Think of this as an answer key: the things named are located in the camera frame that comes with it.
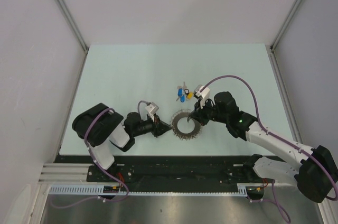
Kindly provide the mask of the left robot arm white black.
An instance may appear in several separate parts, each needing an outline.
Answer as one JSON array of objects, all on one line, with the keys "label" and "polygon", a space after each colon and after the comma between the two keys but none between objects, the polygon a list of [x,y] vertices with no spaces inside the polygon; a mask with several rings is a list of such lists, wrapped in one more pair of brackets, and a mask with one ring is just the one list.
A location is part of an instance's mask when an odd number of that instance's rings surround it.
[{"label": "left robot arm white black", "polygon": [[141,118],[139,111],[124,117],[99,103],[78,115],[72,123],[72,129],[84,141],[94,163],[100,167],[98,175],[104,181],[112,181],[117,175],[111,145],[126,152],[135,144],[136,137],[149,133],[159,137],[172,129],[157,114],[158,105],[143,100],[139,103],[146,104],[146,119]]}]

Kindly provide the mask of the metal disc with keyrings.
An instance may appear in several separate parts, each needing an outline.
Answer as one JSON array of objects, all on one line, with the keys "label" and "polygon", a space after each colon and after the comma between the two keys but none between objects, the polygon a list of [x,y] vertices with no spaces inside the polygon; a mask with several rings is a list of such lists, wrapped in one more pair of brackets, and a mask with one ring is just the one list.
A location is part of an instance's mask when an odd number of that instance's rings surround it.
[{"label": "metal disc with keyrings", "polygon": [[190,109],[180,109],[171,117],[172,131],[180,140],[198,138],[202,132],[202,126],[193,118],[189,117]]}]

